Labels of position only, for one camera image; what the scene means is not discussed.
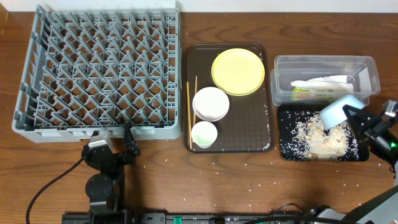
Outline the green snack wrapper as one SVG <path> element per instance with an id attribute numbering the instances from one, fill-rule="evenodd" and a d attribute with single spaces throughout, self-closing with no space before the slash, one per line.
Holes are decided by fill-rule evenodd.
<path id="1" fill-rule="evenodd" d="M 332 101 L 333 97 L 330 95 L 329 91 L 323 90 L 312 90 L 305 88 L 297 88 L 295 87 L 292 91 L 292 95 L 290 96 L 292 101 L 299 100 L 327 100 Z"/>

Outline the light green cup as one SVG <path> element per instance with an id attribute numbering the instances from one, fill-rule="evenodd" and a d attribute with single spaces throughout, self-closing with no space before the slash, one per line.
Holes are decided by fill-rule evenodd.
<path id="1" fill-rule="evenodd" d="M 200 121 L 192 128 L 193 142 L 200 148 L 209 148 L 218 137 L 216 126 L 208 121 Z"/>

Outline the pink bowl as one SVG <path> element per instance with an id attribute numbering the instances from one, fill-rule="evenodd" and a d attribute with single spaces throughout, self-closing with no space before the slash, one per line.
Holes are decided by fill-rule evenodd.
<path id="1" fill-rule="evenodd" d="M 193 97 L 192 108 L 202 120 L 215 122 L 222 119 L 229 110 L 230 102 L 227 94 L 216 87 L 205 87 Z"/>

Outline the white napkin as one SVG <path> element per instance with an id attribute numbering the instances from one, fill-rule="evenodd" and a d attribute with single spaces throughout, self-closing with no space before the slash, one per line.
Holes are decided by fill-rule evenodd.
<path id="1" fill-rule="evenodd" d="M 353 93 L 353 84 L 348 83 L 347 75 L 333 75 L 329 77 L 313 78 L 307 81 L 296 80 L 290 84 L 296 88 L 303 88 L 316 91 L 338 91 Z"/>

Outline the light blue bowl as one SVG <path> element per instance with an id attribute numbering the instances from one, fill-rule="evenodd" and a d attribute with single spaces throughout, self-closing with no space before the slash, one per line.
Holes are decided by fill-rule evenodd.
<path id="1" fill-rule="evenodd" d="M 319 113 L 320 120 L 324 129 L 330 129 L 347 120 L 343 107 L 345 105 L 353 106 L 357 109 L 363 109 L 365 104 L 353 95 L 346 95 L 336 100 Z"/>

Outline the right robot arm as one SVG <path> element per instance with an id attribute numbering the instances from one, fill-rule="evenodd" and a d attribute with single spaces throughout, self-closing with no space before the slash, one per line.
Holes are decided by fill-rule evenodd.
<path id="1" fill-rule="evenodd" d="M 370 151 L 386 161 L 390 170 L 397 173 L 397 137 L 390 128 L 397 124 L 397 102 L 388 100 L 381 114 L 374 115 L 351 105 L 341 107 L 352 132 L 370 145 Z M 347 214 L 338 213 L 327 205 L 313 208 L 309 216 L 328 218 L 339 222 L 397 223 L 397 181 L 394 186 L 377 197 L 359 205 Z"/>

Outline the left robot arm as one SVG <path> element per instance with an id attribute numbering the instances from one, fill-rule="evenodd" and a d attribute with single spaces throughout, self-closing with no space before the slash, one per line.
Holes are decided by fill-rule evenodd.
<path id="1" fill-rule="evenodd" d="M 125 207 L 124 167 L 132 165 L 141 154 L 131 134 L 131 123 L 123 127 L 122 152 L 113 152 L 108 134 L 95 131 L 88 144 L 83 146 L 81 156 L 86 164 L 99 171 L 86 183 L 85 192 L 90 200 L 90 210 L 95 213 L 116 212 Z"/>

